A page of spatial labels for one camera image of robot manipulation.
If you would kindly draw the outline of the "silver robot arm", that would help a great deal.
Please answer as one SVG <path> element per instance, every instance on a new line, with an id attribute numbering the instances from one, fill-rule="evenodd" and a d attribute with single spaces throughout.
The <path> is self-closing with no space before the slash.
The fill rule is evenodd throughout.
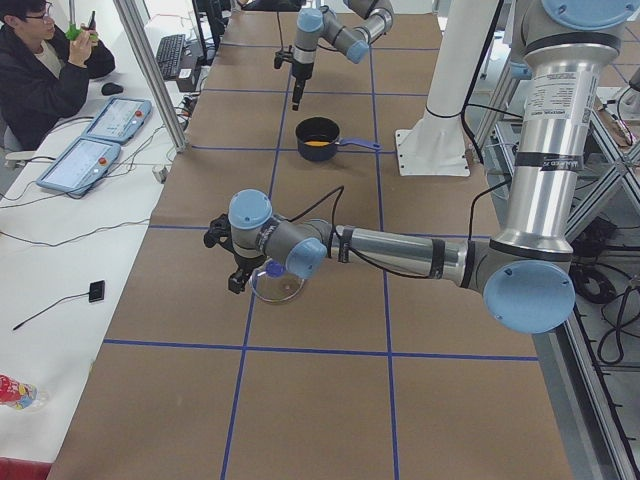
<path id="1" fill-rule="evenodd" d="M 302 8 L 296 20 L 296 36 L 292 48 L 286 52 L 294 78 L 292 109 L 299 109 L 306 82 L 311 79 L 318 42 L 325 40 L 349 61 L 358 64 L 370 46 L 389 32 L 394 23 L 394 9 L 390 1 L 344 1 L 363 23 L 348 27 L 328 6 Z"/>
<path id="2" fill-rule="evenodd" d="M 424 115 L 408 130 L 396 131 L 401 175 L 469 176 L 462 152 L 464 110 L 488 48 L 502 1 L 465 7 L 453 1 L 436 62 Z M 343 1 L 363 19 L 347 28 L 328 7 L 303 8 L 289 50 L 277 52 L 275 67 L 292 63 L 293 105 L 299 107 L 311 78 L 320 39 L 353 63 L 394 23 L 391 1 Z M 566 227 L 579 172 L 583 169 L 596 90 L 602 70 L 620 53 L 623 23 L 639 1 L 515 1 L 509 45 L 515 66 L 532 75 L 519 146 L 508 186 L 506 216 L 490 240 L 473 240 L 477 201 L 469 207 L 467 239 L 445 241 L 366 230 L 311 219 L 299 223 L 337 187 L 293 219 L 273 213 L 261 191 L 236 193 L 224 220 L 222 246 L 237 270 L 228 288 L 243 292 L 255 270 L 275 261 L 284 272 L 309 279 L 325 258 L 361 261 L 411 279 L 445 279 L 478 292 L 501 324 L 536 334 L 570 316 L 575 289 L 569 277 L 573 249 Z"/>

